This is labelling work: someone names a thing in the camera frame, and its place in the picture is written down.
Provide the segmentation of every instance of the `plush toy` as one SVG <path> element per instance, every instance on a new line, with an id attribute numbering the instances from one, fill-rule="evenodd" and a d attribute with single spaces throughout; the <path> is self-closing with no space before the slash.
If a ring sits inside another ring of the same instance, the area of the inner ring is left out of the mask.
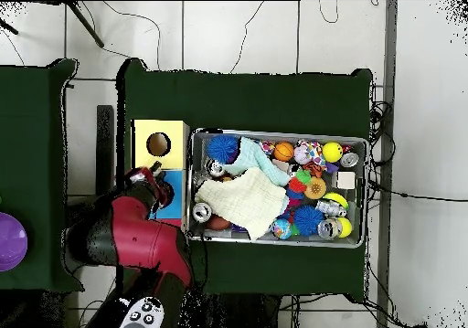
<path id="1" fill-rule="evenodd" d="M 267 156 L 271 156 L 273 154 L 276 145 L 274 142 L 264 140 L 254 140 L 254 142 L 260 146 Z"/>
<path id="2" fill-rule="evenodd" d="M 228 134 L 214 136 L 207 145 L 207 155 L 221 164 L 231 164 L 239 154 L 239 139 Z"/>
<path id="3" fill-rule="evenodd" d="M 343 148 L 339 143 L 327 143 L 322 150 L 324 158 L 329 163 L 337 162 L 343 156 Z"/>
<path id="4" fill-rule="evenodd" d="M 314 162 L 322 167 L 325 166 L 322 146 L 317 142 L 299 140 L 294 148 L 294 160 L 300 165 Z"/>
<path id="5" fill-rule="evenodd" d="M 274 157 L 282 162 L 291 160 L 294 156 L 293 145 L 287 142 L 277 143 L 274 147 Z"/>
<path id="6" fill-rule="evenodd" d="M 326 184 L 324 179 L 320 177 L 312 177 L 311 183 L 307 185 L 304 191 L 305 196 L 309 199 L 320 199 L 326 192 Z"/>

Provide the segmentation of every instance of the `cloth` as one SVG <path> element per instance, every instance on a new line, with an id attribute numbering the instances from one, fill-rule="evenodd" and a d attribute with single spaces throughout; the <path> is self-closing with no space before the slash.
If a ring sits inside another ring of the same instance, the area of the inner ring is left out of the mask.
<path id="1" fill-rule="evenodd" d="M 246 228 L 250 239 L 257 240 L 288 205 L 285 193 L 260 168 L 253 167 L 229 182 L 207 180 L 197 191 L 195 201 L 209 204 L 214 214 Z"/>
<path id="2" fill-rule="evenodd" d="M 240 138 L 240 153 L 233 164 L 224 169 L 231 175 L 240 175 L 251 167 L 259 167 L 274 185 L 285 186 L 291 177 L 274 165 L 260 146 L 247 137 Z"/>

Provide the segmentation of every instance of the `colorful toy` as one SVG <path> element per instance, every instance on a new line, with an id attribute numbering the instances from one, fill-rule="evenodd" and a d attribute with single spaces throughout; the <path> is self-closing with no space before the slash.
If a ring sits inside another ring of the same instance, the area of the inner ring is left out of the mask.
<path id="1" fill-rule="evenodd" d="M 299 179 L 295 176 L 293 177 L 288 184 L 289 188 L 293 190 L 295 193 L 303 193 L 306 189 L 307 186 L 300 182 Z"/>
<path id="2" fill-rule="evenodd" d="M 356 153 L 348 152 L 343 155 L 340 160 L 340 163 L 345 168 L 354 167 L 359 161 L 359 156 Z"/>
<path id="3" fill-rule="evenodd" d="M 291 236 L 291 223 L 286 219 L 275 219 L 273 222 L 273 234 L 279 239 L 287 239 Z"/>
<path id="4" fill-rule="evenodd" d="M 239 139 L 228 134 L 214 136 L 207 145 L 207 155 L 222 164 L 231 164 L 239 154 Z"/>
<path id="5" fill-rule="evenodd" d="M 328 174 L 332 174 L 333 172 L 336 172 L 336 171 L 338 171 L 340 169 L 340 167 L 338 165 L 336 165 L 336 163 L 325 162 L 325 165 L 326 165 L 326 172 Z"/>
<path id="6" fill-rule="evenodd" d="M 311 180 L 312 180 L 312 177 L 311 177 L 311 172 L 310 171 L 304 171 L 303 169 L 299 169 L 297 172 L 296 172 L 296 176 L 297 180 L 299 180 L 299 182 L 301 182 L 303 185 L 308 185 L 309 183 L 311 183 Z"/>
<path id="7" fill-rule="evenodd" d="M 339 143 L 327 143 L 322 149 L 324 158 L 329 163 L 337 162 L 343 156 L 343 148 Z"/>
<path id="8" fill-rule="evenodd" d="M 347 203 L 346 199 L 344 199 L 338 193 L 328 193 L 324 195 L 324 199 L 333 200 L 343 206 L 346 210 L 349 209 L 349 204 Z"/>
<path id="9" fill-rule="evenodd" d="M 317 234 L 318 224 L 324 220 L 324 214 L 310 205 L 300 206 L 294 212 L 294 225 L 302 236 Z"/>
<path id="10" fill-rule="evenodd" d="M 351 145 L 347 145 L 347 144 L 342 145 L 341 148 L 343 148 L 343 153 L 348 153 L 353 149 Z"/>
<path id="11" fill-rule="evenodd" d="M 192 215 L 194 216 L 195 221 L 198 223 L 207 222 L 210 219 L 211 214 L 211 207 L 203 202 L 197 203 L 192 209 Z"/>
<path id="12" fill-rule="evenodd" d="M 300 165 L 314 162 L 320 166 L 325 166 L 322 146 L 317 142 L 299 140 L 294 148 L 294 160 Z"/>
<path id="13" fill-rule="evenodd" d="M 303 193 L 296 193 L 291 188 L 286 188 L 286 195 L 290 199 L 299 199 L 299 200 L 303 199 Z"/>
<path id="14" fill-rule="evenodd" d="M 230 222 L 223 217 L 212 215 L 207 222 L 207 228 L 210 230 L 224 230 L 230 226 Z"/>
<path id="15" fill-rule="evenodd" d="M 303 165 L 303 170 L 310 171 L 311 176 L 322 177 L 322 167 L 314 162 Z"/>
<path id="16" fill-rule="evenodd" d="M 292 207 L 297 207 L 301 204 L 301 199 L 289 199 L 288 206 L 286 207 L 286 210 L 289 210 Z"/>
<path id="17" fill-rule="evenodd" d="M 326 184 L 324 179 L 320 177 L 312 177 L 311 183 L 307 185 L 307 189 L 305 190 L 304 194 L 309 199 L 320 199 L 324 196 L 326 192 Z"/>
<path id="18" fill-rule="evenodd" d="M 345 238 L 353 231 L 353 226 L 347 218 L 343 217 L 330 217 L 323 220 L 317 227 L 318 235 L 326 240 L 333 238 Z"/>
<path id="19" fill-rule="evenodd" d="M 326 217 L 346 217 L 347 211 L 339 203 L 334 200 L 319 200 L 317 210 L 322 211 Z"/>
<path id="20" fill-rule="evenodd" d="M 282 162 L 291 160 L 294 156 L 293 145 L 287 142 L 277 143 L 274 147 L 274 157 Z"/>
<path id="21" fill-rule="evenodd" d="M 232 231 L 237 231 L 238 233 L 247 233 L 247 229 L 241 226 L 231 225 Z"/>
<path id="22" fill-rule="evenodd" d="M 260 148 L 265 152 L 267 156 L 271 156 L 273 154 L 276 145 L 274 142 L 268 142 L 263 140 L 254 140 L 254 142 L 260 146 Z"/>

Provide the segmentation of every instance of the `orange basketball ball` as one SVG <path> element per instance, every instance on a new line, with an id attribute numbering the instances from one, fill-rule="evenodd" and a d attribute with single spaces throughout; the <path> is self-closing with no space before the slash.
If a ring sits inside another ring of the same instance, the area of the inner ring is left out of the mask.
<path id="1" fill-rule="evenodd" d="M 274 157 L 282 162 L 287 162 L 294 156 L 294 148 L 291 143 L 281 142 L 274 147 Z"/>

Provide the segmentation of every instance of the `remote control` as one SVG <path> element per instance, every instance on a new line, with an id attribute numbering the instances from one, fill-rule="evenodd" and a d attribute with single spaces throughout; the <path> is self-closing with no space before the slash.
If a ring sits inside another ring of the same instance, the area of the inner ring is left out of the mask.
<path id="1" fill-rule="evenodd" d="M 119 328 L 160 328 L 164 317 L 160 301 L 155 297 L 143 297 L 130 308 Z"/>

